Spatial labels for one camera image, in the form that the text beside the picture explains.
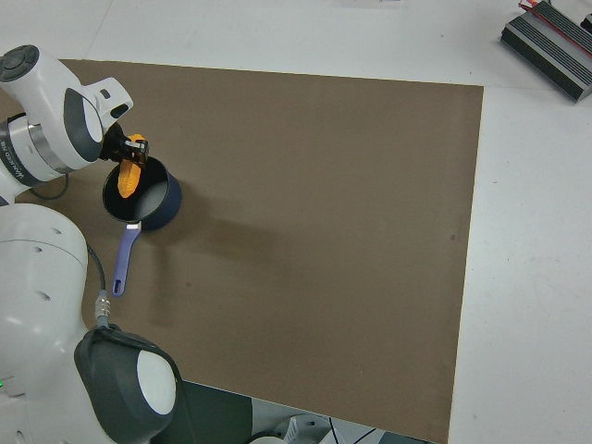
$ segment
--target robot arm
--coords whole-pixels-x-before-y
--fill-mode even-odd
[[[53,210],[14,204],[98,158],[141,166],[147,144],[117,124],[133,103],[115,79],[83,86],[32,45],[0,57],[0,87],[24,109],[0,124],[0,442],[145,443],[172,417],[174,362],[117,328],[87,332],[82,234]]]

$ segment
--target white tabletop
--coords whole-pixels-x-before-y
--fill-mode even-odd
[[[592,99],[574,105],[501,45],[516,4],[10,0],[0,51],[485,85],[450,444],[588,442]]]

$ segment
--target brown board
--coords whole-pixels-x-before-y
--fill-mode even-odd
[[[136,242],[114,322],[190,381],[447,441],[481,87],[66,63],[85,84],[126,87],[124,130],[184,193],[178,217]],[[124,228],[102,206],[113,166],[43,203],[108,278]]]

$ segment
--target orange object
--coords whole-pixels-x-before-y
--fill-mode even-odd
[[[145,141],[141,134],[132,134],[129,138],[133,142]],[[117,189],[124,199],[130,197],[138,188],[142,169],[133,163],[133,161],[124,159],[119,166],[119,178],[117,180]]]

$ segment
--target purple handle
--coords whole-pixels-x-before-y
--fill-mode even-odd
[[[138,239],[142,233],[142,223],[128,224],[123,232],[119,242],[119,251],[117,252],[117,261],[115,264],[115,275],[113,276],[113,296],[119,298],[123,296],[126,290],[126,278],[128,277],[128,268],[130,267],[131,247],[133,242]]]

